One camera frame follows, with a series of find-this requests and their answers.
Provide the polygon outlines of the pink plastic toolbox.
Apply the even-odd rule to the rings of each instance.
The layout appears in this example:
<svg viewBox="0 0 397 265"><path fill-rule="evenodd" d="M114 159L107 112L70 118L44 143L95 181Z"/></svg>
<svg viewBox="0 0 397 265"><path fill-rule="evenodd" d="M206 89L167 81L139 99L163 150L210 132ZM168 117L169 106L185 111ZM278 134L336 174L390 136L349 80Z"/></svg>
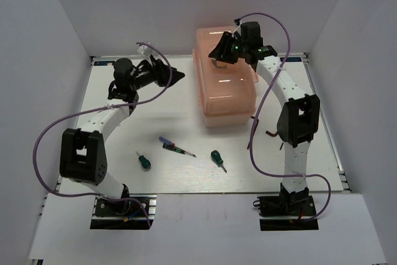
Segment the pink plastic toolbox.
<svg viewBox="0 0 397 265"><path fill-rule="evenodd" d="M257 76L244 60L227 64L209 58L223 32L232 27L196 30L193 61L198 82L198 103L207 127L243 125L256 111Z"/></svg>

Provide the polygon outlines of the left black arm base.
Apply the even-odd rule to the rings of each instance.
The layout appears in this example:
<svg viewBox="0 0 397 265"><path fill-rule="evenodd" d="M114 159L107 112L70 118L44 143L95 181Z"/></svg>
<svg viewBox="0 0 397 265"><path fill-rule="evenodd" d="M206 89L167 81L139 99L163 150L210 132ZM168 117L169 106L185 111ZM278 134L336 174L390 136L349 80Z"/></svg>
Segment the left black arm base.
<svg viewBox="0 0 397 265"><path fill-rule="evenodd" d="M91 217L91 230L149 230L147 217L153 223L155 195L138 195L135 201L109 202L96 199Z"/></svg>

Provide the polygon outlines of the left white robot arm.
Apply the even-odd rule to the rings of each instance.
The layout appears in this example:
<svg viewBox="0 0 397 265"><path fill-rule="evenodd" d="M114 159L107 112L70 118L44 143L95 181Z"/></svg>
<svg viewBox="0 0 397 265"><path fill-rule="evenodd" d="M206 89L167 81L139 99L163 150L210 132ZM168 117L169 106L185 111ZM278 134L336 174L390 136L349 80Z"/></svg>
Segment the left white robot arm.
<svg viewBox="0 0 397 265"><path fill-rule="evenodd" d="M131 207L126 185L118 182L107 170L105 141L135 110L138 90L155 83L171 87L185 77L153 56L134 65L129 58L113 63L114 80L108 89L108 107L93 116L83 126L63 132L61 140L60 175L81 183L96 195L110 198L110 208L119 215Z"/></svg>

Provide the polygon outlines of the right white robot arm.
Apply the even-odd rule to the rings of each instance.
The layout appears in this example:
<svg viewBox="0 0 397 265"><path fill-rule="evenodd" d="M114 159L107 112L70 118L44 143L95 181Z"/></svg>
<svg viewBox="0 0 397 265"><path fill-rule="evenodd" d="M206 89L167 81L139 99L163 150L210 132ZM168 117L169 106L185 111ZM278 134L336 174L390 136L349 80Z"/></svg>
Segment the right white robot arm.
<svg viewBox="0 0 397 265"><path fill-rule="evenodd" d="M285 150L284 174L280 185L281 209L293 215L308 197L306 182L307 154L319 127L319 97L309 95L294 82L284 69L286 58L280 58L270 45L265 46L258 22L235 21L233 32L225 31L209 58L235 64L243 59L268 84L282 108L277 121L277 135Z"/></svg>

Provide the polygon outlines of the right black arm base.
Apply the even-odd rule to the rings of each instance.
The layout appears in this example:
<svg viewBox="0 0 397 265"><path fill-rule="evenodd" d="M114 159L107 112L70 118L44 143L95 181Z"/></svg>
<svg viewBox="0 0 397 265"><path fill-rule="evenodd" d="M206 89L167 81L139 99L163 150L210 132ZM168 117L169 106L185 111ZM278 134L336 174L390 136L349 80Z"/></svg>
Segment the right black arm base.
<svg viewBox="0 0 397 265"><path fill-rule="evenodd" d="M261 231L310 231L319 230L318 220L307 221L316 215L312 196L305 202L284 207L279 196L260 196L253 203L259 211Z"/></svg>

